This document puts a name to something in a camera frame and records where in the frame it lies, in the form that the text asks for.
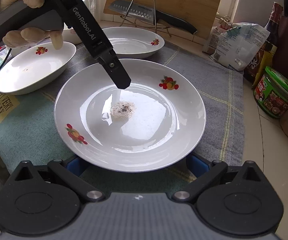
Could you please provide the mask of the green lidded sauce jar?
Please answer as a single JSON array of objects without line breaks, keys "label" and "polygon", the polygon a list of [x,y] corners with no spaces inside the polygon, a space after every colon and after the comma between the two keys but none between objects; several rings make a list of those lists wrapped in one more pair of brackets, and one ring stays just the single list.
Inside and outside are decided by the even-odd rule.
[{"label": "green lidded sauce jar", "polygon": [[273,68],[266,67],[253,95],[266,114],[280,119],[288,110],[288,79]]}]

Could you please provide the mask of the grey and teal checked cloth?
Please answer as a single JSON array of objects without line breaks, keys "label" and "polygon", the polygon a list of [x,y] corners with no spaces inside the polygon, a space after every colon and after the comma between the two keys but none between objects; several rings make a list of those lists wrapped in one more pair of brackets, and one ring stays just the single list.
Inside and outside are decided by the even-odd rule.
[{"label": "grey and teal checked cloth", "polygon": [[[244,143],[242,75],[171,43],[166,43],[150,61],[164,64],[185,76],[203,99],[206,129],[194,153],[210,161],[221,159],[229,165],[241,165]],[[1,183],[22,160],[45,165],[55,158],[72,157],[72,151],[55,128],[54,101],[63,84],[91,64],[93,59],[80,44],[68,68],[52,83],[23,96],[0,93]],[[194,180],[186,168],[189,163],[190,159],[186,158],[163,170],[134,174],[90,166],[81,177],[104,193],[173,193]]]}]

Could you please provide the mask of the white plate front left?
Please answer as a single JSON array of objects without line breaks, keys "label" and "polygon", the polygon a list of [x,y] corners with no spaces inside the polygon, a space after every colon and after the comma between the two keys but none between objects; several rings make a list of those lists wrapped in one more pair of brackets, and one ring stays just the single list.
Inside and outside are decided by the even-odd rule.
[{"label": "white plate front left", "polygon": [[68,68],[76,50],[70,42],[59,50],[48,42],[21,52],[0,70],[0,92],[24,95],[46,86]]}]

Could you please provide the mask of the dark soy sauce bottle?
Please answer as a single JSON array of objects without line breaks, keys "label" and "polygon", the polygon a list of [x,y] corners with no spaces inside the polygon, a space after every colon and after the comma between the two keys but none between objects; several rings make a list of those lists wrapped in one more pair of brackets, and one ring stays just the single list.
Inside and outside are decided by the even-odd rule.
[{"label": "dark soy sauce bottle", "polygon": [[265,29],[269,31],[269,36],[259,49],[255,57],[243,71],[244,78],[253,86],[260,77],[261,71],[265,66],[271,66],[272,58],[277,49],[278,29],[282,15],[283,7],[279,3],[274,2],[272,12],[268,19]]}]

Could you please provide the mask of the white plate back centre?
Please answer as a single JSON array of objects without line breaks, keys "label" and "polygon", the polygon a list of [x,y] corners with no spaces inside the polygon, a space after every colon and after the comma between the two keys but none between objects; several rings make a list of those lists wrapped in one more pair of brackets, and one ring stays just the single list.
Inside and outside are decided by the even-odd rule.
[{"label": "white plate back centre", "polygon": [[110,27],[103,31],[119,59],[145,59],[165,45],[160,35],[146,29]]}]

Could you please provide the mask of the white plastic food bag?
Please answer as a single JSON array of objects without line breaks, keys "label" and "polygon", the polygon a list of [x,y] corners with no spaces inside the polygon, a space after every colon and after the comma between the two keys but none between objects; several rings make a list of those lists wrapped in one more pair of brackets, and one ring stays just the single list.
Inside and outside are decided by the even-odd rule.
[{"label": "white plastic food bag", "polygon": [[203,52],[226,68],[242,72],[266,42],[270,31],[256,23],[213,27]]}]

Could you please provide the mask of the white plate with fruit print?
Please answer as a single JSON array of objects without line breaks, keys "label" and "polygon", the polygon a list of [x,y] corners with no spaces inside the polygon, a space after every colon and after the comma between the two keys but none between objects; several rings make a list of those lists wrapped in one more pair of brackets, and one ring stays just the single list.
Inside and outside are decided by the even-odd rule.
[{"label": "white plate with fruit print", "polygon": [[148,172],[175,164],[200,142],[206,110],[197,89],[162,64],[123,59],[118,89],[100,64],[72,76],[55,101],[55,124],[70,150],[98,167]]}]

